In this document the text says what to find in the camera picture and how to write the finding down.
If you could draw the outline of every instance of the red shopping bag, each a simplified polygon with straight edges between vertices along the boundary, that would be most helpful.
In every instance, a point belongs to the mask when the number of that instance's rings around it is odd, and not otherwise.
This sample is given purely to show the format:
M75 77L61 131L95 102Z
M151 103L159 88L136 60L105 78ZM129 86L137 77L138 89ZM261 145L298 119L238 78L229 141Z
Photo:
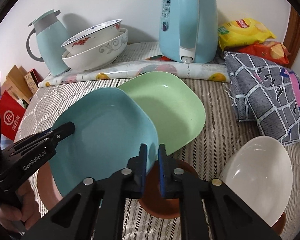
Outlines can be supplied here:
M14 141L25 109L5 91L0 99L0 131Z

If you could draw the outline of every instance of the kettle handle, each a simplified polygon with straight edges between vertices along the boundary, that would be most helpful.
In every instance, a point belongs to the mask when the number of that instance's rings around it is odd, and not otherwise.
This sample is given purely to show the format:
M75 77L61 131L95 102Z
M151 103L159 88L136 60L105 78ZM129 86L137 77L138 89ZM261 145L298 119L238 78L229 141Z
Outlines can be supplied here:
M199 26L199 0L179 0L180 47L194 49Z
M35 29L33 29L33 30L30 32L29 36L28 36L28 39L27 39L27 42L26 42L26 49L27 49L27 52L28 52L29 56L30 56L31 58L33 58L34 60L40 61L40 62L44 62L44 60L43 60L42 57L36 57L36 56L33 55L33 53L31 52L30 45L29 45L29 41L30 41L31 35L34 34L34 33L35 33Z

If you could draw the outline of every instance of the gray checkered cloth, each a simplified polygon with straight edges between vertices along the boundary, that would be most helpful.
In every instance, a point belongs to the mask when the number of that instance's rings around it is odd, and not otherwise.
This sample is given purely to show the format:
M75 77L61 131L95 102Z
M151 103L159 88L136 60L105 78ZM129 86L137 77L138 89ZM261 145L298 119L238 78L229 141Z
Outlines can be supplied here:
M291 70L244 53L225 52L229 96L239 122L257 121L283 145L300 141L300 79Z

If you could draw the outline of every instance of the human hand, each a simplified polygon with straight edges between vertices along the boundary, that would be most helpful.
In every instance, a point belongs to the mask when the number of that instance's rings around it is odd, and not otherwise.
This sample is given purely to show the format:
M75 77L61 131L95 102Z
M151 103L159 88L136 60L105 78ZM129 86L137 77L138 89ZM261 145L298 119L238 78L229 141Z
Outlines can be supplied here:
M18 232L11 221L21 220L25 222L25 227L29 230L41 217L38 204L34 200L34 191L31 189L30 182L27 180L16 193L19 196L23 196L21 210L6 204L0 205L0 223L5 229Z

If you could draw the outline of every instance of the kettle spout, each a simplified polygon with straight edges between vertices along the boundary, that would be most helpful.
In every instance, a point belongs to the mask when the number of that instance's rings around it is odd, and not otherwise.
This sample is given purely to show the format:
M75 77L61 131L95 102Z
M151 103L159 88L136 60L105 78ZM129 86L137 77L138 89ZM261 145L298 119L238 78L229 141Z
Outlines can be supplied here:
M58 16L59 14L60 14L60 10L54 12L55 16Z

